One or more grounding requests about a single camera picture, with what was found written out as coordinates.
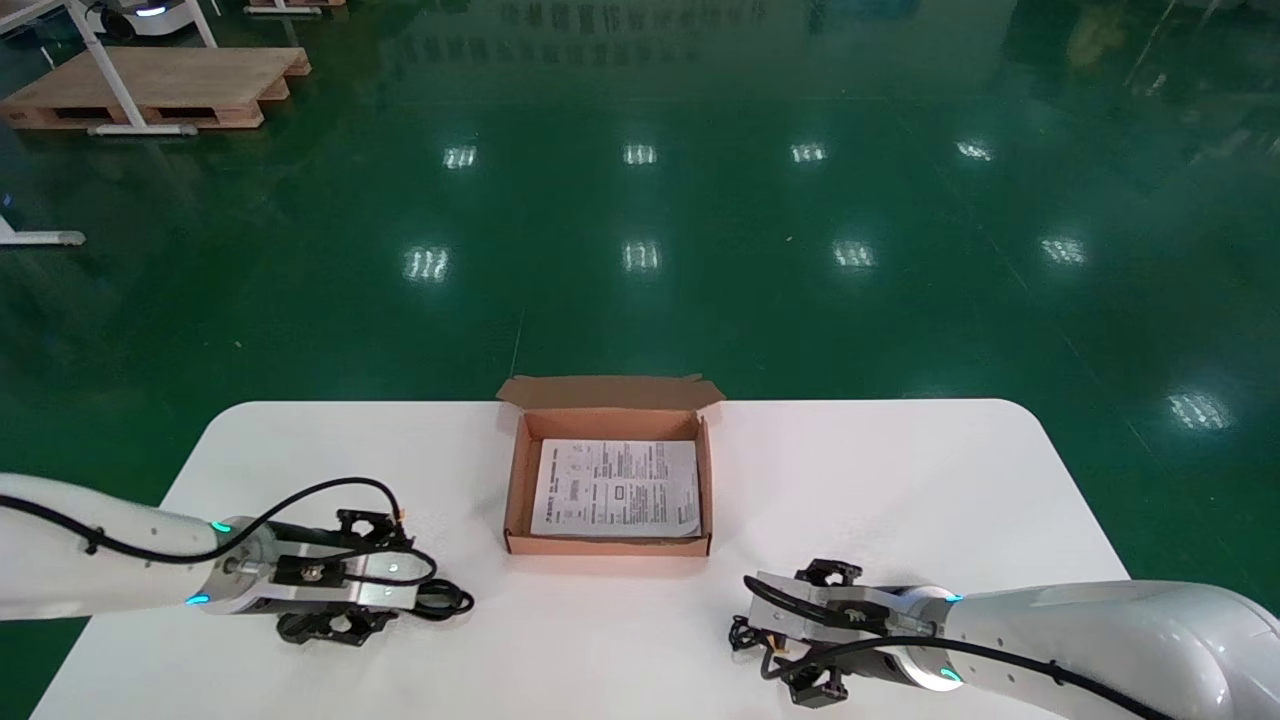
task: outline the box flap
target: box flap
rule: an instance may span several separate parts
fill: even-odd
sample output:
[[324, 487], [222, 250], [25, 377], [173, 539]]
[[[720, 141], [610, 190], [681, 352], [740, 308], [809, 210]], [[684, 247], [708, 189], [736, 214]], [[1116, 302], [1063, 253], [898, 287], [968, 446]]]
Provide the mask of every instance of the box flap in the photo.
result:
[[498, 400], [525, 410], [556, 407], [635, 407], [639, 410], [700, 410], [724, 396], [701, 375], [655, 378], [644, 375], [516, 375], [502, 384]]

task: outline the green epoxy floor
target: green epoxy floor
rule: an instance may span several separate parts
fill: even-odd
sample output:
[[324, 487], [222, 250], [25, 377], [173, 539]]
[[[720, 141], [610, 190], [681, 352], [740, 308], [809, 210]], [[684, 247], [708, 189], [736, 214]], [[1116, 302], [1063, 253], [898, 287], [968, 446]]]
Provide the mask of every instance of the green epoxy floor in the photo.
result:
[[[1280, 610], [1280, 3], [1231, 5], [351, 0], [259, 132], [0, 129], [8, 217], [88, 234], [0, 254], [4, 468], [156, 502], [237, 402], [511, 373], [1004, 397], [1134, 577]], [[0, 626], [0, 716], [82, 625]]]

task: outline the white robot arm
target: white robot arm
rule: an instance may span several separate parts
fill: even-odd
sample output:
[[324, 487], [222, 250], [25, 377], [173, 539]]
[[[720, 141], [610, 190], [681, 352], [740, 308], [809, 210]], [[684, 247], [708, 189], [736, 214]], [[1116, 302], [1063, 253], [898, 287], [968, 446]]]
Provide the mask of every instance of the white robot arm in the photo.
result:
[[[392, 512], [339, 510], [335, 530], [270, 518], [338, 484], [380, 489]], [[356, 523], [369, 523], [364, 534]], [[360, 646], [398, 611], [442, 620], [472, 598], [435, 578], [404, 537], [385, 486], [344, 478], [312, 486], [260, 518], [205, 521], [78, 486], [0, 474], [0, 620], [201, 605], [275, 614], [288, 642]]]
[[[1073, 720], [1280, 719], [1280, 621], [1233, 592], [1126, 580], [961, 597], [856, 585], [860, 574], [815, 560], [794, 578], [745, 578], [755, 597], [731, 644], [765, 646], [762, 675], [806, 707], [845, 700], [841, 678], [863, 675], [969, 684]], [[776, 657], [787, 641], [806, 653]]]

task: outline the cardboard box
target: cardboard box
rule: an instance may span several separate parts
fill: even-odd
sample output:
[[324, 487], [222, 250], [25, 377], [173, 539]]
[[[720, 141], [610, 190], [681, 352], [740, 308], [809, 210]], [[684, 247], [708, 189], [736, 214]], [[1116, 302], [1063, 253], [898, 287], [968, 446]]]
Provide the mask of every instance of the cardboard box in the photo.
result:
[[[646, 378], [517, 375], [498, 398], [525, 413], [516, 428], [503, 537], [512, 555], [666, 555], [703, 557], [712, 548], [712, 454], [698, 411], [724, 396], [700, 375]], [[581, 538], [530, 533], [543, 439], [691, 439], [698, 452], [703, 530], [687, 538]]]

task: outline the instruction sheet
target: instruction sheet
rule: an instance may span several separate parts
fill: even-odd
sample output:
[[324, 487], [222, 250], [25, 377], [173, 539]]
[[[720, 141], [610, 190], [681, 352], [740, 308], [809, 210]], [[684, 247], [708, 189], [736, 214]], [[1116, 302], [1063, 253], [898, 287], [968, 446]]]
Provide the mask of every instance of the instruction sheet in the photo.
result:
[[701, 533], [692, 441], [544, 439], [532, 534]]

